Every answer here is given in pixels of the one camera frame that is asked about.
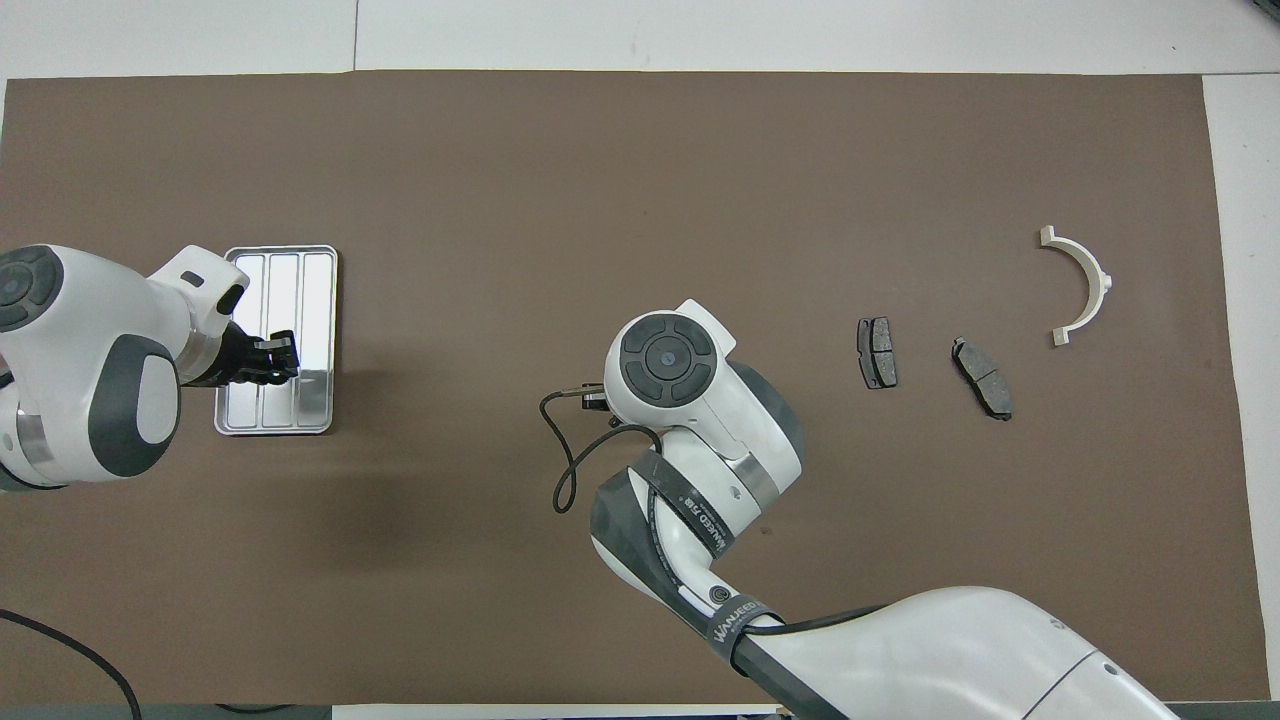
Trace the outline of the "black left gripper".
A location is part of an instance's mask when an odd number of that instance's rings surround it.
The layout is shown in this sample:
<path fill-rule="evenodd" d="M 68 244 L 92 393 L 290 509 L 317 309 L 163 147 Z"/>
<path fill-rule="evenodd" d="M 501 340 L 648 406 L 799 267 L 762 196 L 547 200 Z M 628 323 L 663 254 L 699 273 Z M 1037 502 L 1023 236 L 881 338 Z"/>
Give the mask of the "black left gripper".
<path fill-rule="evenodd" d="M 233 383 L 287 383 L 298 375 L 296 357 L 271 357 L 273 354 L 294 354 L 293 331 L 273 332 L 268 350 L 259 345 L 264 338 L 247 334 L 236 322 L 229 322 L 220 341 L 218 354 L 210 366 L 186 387 L 223 387 Z"/>

